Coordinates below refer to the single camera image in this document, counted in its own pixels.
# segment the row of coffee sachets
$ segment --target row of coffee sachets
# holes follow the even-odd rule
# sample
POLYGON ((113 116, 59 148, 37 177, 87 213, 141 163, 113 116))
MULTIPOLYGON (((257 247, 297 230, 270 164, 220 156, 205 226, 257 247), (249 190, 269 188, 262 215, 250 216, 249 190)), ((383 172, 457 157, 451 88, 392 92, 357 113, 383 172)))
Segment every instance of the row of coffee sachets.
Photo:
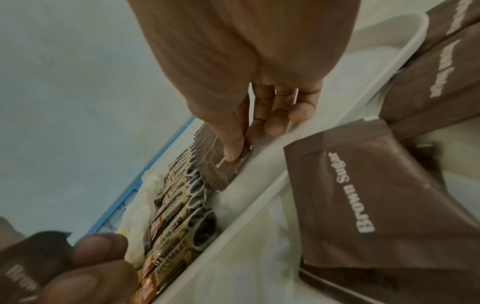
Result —
POLYGON ((138 273, 141 287, 131 303, 151 303, 217 236, 217 218, 206 207, 208 190, 195 164, 196 152, 191 145, 177 157, 154 201, 151 251, 138 273))

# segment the white tray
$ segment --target white tray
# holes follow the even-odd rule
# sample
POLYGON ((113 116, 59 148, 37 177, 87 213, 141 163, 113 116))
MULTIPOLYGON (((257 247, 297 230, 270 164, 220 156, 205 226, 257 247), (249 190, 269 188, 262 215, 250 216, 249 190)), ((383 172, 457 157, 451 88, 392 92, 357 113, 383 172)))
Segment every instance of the white tray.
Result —
POLYGON ((280 138, 257 147, 235 181, 211 198, 224 232, 155 303, 193 300, 189 295, 194 294, 193 289, 201 278, 202 269, 288 183, 283 147, 294 140, 350 121, 420 47, 427 27, 427 16, 414 13, 354 32, 344 56, 324 80, 314 117, 292 126, 280 138))

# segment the white wall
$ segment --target white wall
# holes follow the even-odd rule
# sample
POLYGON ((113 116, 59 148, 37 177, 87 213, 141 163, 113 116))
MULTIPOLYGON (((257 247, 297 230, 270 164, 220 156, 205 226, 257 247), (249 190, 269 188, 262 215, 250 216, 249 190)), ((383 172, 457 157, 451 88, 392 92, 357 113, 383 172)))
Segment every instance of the white wall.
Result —
POLYGON ((125 1, 0 1, 0 215, 82 236, 187 121, 125 1))

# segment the hand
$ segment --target hand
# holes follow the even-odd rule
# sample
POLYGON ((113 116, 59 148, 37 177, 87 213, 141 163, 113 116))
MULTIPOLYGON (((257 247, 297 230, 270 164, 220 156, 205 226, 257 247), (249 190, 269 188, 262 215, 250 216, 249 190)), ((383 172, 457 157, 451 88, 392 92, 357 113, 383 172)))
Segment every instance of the hand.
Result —
POLYGON ((127 239, 99 233, 81 239, 73 248, 78 269, 51 281, 35 304, 122 304, 138 288, 134 267, 124 261, 127 239))
POLYGON ((166 76, 237 159, 314 114, 359 0, 129 0, 166 76), (255 95, 249 125, 248 87, 255 95))

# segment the pinky finger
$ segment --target pinky finger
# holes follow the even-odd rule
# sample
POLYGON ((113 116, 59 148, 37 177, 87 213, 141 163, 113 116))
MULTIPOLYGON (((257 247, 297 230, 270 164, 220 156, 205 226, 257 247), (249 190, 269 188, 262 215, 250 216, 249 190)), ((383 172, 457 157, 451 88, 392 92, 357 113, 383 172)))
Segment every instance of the pinky finger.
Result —
POLYGON ((312 118, 319 103, 322 85, 323 80, 320 80, 313 85, 298 88, 296 103, 288 114, 290 121, 301 122, 312 118))

